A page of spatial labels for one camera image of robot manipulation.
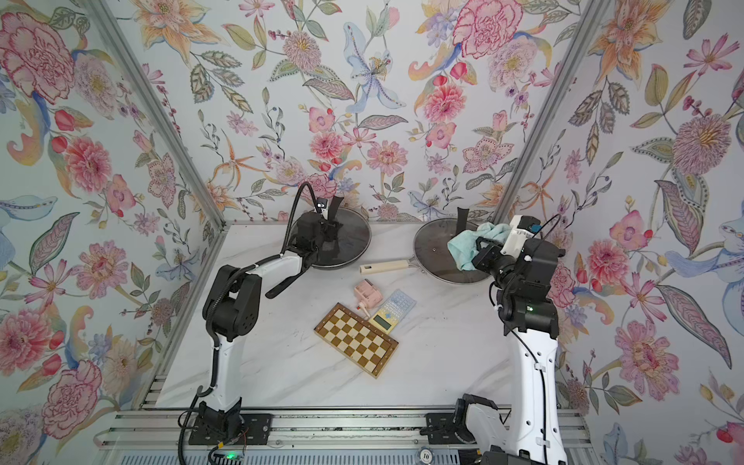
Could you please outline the light green cloth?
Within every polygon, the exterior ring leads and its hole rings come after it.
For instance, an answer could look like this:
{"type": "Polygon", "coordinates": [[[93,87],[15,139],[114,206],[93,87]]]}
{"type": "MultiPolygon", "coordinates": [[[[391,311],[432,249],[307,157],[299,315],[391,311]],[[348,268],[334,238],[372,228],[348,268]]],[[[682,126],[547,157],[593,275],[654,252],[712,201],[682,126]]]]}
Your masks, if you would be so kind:
{"type": "Polygon", "coordinates": [[[460,271],[474,271],[472,261],[478,255],[477,240],[488,239],[501,244],[507,240],[512,228],[509,224],[486,222],[474,231],[465,230],[448,242],[448,250],[460,271]]]}

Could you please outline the glass pot lid black handle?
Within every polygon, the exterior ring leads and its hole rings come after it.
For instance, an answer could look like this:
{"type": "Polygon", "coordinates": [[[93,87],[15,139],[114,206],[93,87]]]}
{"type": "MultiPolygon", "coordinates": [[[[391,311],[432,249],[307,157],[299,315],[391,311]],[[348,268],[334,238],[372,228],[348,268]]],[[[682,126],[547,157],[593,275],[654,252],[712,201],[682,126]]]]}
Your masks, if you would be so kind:
{"type": "Polygon", "coordinates": [[[468,220],[469,210],[458,208],[455,217],[431,220],[418,229],[414,238],[414,255],[418,266],[440,281],[469,285],[488,279],[479,270],[460,270],[451,257],[448,243],[463,231],[474,232],[477,226],[468,220]]]}

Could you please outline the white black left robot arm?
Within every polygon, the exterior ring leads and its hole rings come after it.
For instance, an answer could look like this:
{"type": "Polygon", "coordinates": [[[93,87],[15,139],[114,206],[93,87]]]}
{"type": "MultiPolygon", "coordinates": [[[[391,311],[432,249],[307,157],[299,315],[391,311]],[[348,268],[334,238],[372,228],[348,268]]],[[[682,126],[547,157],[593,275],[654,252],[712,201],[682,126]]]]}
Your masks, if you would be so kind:
{"type": "Polygon", "coordinates": [[[224,265],[215,276],[203,319],[212,340],[207,389],[196,396],[198,420],[232,434],[241,424],[240,364],[246,336],[258,323],[263,298],[275,298],[319,263],[323,246],[337,239],[341,224],[306,212],[288,226],[287,248],[247,267],[224,265]]]}

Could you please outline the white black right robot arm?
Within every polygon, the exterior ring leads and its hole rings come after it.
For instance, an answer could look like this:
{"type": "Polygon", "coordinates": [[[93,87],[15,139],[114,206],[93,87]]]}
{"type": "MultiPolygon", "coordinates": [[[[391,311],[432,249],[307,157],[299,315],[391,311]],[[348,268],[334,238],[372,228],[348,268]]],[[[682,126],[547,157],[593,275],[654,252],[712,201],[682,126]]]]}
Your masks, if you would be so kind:
{"type": "Polygon", "coordinates": [[[548,296],[565,252],[530,234],[478,246],[474,266],[493,279],[489,297],[511,344],[511,420],[503,422],[495,402],[465,394],[453,421],[477,445],[482,464],[565,464],[554,377],[559,323],[548,296]]]}

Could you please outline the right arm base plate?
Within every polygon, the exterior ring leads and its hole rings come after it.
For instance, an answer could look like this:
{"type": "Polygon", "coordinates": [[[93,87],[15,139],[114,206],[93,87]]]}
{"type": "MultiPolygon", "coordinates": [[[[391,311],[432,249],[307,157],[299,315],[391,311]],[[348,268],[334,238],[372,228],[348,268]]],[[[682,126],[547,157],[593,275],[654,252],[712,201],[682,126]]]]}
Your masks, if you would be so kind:
{"type": "Polygon", "coordinates": [[[497,444],[509,432],[498,410],[471,405],[470,409],[459,417],[455,413],[426,414],[425,425],[420,430],[420,435],[424,436],[430,445],[474,446],[478,443],[478,437],[467,427],[467,420],[471,420],[480,434],[480,439],[484,439],[486,433],[493,433],[497,444]]]}

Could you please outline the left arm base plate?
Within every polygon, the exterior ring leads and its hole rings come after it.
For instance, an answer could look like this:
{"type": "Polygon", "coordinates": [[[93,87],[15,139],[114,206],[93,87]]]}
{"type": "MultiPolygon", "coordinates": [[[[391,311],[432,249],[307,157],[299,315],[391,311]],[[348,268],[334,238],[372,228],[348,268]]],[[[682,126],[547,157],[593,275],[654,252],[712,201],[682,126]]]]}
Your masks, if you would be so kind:
{"type": "Polygon", "coordinates": [[[196,429],[188,438],[189,446],[228,445],[265,446],[273,415],[271,414],[198,414],[196,429]]]}

